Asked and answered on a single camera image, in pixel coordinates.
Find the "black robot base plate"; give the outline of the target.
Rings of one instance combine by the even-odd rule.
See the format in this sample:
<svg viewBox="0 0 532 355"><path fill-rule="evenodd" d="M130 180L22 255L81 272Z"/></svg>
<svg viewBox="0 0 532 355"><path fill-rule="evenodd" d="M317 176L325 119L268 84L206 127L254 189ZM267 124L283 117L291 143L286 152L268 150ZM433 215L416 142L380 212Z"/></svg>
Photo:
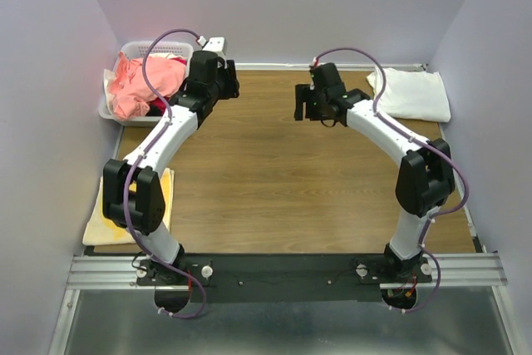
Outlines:
<svg viewBox="0 0 532 355"><path fill-rule="evenodd" d="M199 303L378 302L386 288L432 281L426 259L396 266L384 254L187 254L181 276L151 260L137 284Z"/></svg>

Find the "white floral print t-shirt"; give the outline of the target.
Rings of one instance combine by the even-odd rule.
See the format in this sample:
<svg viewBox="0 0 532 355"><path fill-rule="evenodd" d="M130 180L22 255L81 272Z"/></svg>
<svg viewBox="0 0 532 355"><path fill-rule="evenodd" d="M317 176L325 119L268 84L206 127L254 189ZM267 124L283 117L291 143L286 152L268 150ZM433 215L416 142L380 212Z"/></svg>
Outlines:
<svg viewBox="0 0 532 355"><path fill-rule="evenodd" d="M394 118L447 123L451 109L439 72L384 68L386 88L377 109Z"/></svg>

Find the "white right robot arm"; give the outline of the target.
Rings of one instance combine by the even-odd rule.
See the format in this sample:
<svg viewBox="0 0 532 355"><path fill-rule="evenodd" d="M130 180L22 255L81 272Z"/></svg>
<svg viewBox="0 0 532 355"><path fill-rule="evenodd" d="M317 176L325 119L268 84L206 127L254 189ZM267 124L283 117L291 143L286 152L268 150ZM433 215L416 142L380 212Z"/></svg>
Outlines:
<svg viewBox="0 0 532 355"><path fill-rule="evenodd" d="M422 263L425 237L435 214L455 189L450 147L409 131L380 112L359 89L347 90L333 63L309 70L311 83L295 87L294 118L341 124L364 135L398 167L395 196L401 207L394 235L382 255L364 261L370 271L402 281Z"/></svg>

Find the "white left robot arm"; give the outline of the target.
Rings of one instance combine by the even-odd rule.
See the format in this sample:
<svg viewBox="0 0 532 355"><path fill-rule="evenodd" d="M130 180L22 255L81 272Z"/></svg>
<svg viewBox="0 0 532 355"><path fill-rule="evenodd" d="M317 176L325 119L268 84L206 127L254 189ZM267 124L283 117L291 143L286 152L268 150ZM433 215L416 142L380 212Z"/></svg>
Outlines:
<svg viewBox="0 0 532 355"><path fill-rule="evenodd" d="M157 125L123 160L108 160L102 176L103 215L132 235L156 263L155 273L166 284L183 278L185 251L163 222L166 204L161 176L217 102L239 96L234 61L224 51L195 51L188 67L188 76Z"/></svg>

